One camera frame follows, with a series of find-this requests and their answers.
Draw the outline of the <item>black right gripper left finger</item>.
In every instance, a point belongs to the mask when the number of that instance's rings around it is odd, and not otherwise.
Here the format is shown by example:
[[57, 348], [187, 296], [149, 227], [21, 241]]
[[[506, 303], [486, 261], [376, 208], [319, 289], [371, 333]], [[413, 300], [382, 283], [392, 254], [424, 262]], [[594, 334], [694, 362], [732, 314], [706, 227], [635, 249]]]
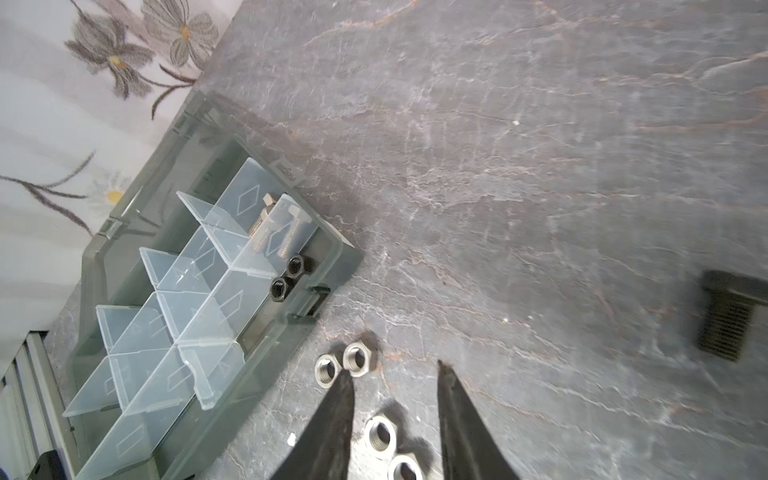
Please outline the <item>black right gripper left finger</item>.
[[353, 379], [342, 370], [272, 479], [346, 479], [354, 413]]

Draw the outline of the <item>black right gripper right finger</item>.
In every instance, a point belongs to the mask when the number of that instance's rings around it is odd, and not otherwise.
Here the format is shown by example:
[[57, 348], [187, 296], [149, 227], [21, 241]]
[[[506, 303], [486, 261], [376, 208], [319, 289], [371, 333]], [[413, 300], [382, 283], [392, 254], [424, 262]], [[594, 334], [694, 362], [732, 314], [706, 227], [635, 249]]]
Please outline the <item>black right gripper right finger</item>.
[[437, 401], [444, 479], [514, 479], [453, 368], [438, 362]]

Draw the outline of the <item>silver hex nut cluster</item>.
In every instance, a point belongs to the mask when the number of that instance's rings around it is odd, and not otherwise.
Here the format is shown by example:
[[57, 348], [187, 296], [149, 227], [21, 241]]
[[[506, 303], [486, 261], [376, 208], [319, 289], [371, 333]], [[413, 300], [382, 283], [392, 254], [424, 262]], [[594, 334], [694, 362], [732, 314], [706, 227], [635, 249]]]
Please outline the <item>silver hex nut cluster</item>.
[[379, 342], [362, 336], [317, 357], [313, 373], [328, 390], [342, 377], [355, 387], [352, 413], [352, 479], [425, 479], [429, 459], [410, 437], [406, 410], [387, 390]]

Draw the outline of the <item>small black hex nut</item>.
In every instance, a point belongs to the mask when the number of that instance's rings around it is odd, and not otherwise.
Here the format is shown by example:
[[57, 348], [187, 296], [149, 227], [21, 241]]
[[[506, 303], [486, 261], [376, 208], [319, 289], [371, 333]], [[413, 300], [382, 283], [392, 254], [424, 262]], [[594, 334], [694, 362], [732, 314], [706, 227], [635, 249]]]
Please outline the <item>small black hex nut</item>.
[[295, 285], [292, 278], [285, 276], [274, 278], [270, 284], [270, 298], [275, 302], [283, 302], [291, 293]]

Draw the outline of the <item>tiny black hex nut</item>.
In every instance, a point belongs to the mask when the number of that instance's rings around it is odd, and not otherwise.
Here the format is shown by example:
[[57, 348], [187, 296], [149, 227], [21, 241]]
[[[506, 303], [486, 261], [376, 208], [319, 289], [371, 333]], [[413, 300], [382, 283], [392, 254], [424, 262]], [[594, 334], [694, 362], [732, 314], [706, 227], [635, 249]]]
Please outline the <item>tiny black hex nut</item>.
[[293, 255], [287, 262], [286, 276], [292, 279], [311, 273], [313, 260], [301, 254]]

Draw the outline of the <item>green compartment organizer box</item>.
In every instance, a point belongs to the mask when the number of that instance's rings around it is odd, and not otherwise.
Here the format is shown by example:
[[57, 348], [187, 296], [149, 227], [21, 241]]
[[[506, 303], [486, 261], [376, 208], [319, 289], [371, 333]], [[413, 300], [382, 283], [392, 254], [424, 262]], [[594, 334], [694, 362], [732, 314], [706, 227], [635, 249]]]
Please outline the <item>green compartment organizer box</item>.
[[[298, 168], [253, 145], [224, 98], [192, 94], [83, 257], [77, 479], [190, 479], [235, 438], [361, 252], [304, 200]], [[276, 205], [248, 231], [270, 193]], [[278, 256], [290, 206], [311, 224]], [[288, 260], [313, 260], [285, 301]]]

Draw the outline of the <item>silver hex bolt in box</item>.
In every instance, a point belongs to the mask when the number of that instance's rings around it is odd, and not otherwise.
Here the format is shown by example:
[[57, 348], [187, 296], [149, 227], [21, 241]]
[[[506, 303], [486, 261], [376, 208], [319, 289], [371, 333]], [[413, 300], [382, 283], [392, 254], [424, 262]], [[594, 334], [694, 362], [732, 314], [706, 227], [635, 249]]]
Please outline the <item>silver hex bolt in box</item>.
[[259, 213], [259, 216], [257, 217], [254, 224], [250, 227], [248, 231], [248, 237], [254, 238], [256, 236], [256, 233], [258, 229], [261, 227], [261, 225], [268, 219], [271, 211], [276, 205], [276, 200], [270, 193], [266, 193], [264, 197], [262, 198], [264, 202], [264, 208]]

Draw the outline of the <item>black hex bolt near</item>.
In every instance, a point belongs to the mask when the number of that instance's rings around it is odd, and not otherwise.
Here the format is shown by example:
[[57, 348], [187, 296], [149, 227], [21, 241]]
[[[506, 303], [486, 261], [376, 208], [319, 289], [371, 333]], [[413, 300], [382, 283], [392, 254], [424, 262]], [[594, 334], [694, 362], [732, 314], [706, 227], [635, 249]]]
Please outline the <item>black hex bolt near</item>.
[[755, 309], [767, 305], [767, 281], [722, 270], [706, 270], [702, 289], [710, 295], [697, 347], [730, 362], [740, 357]]

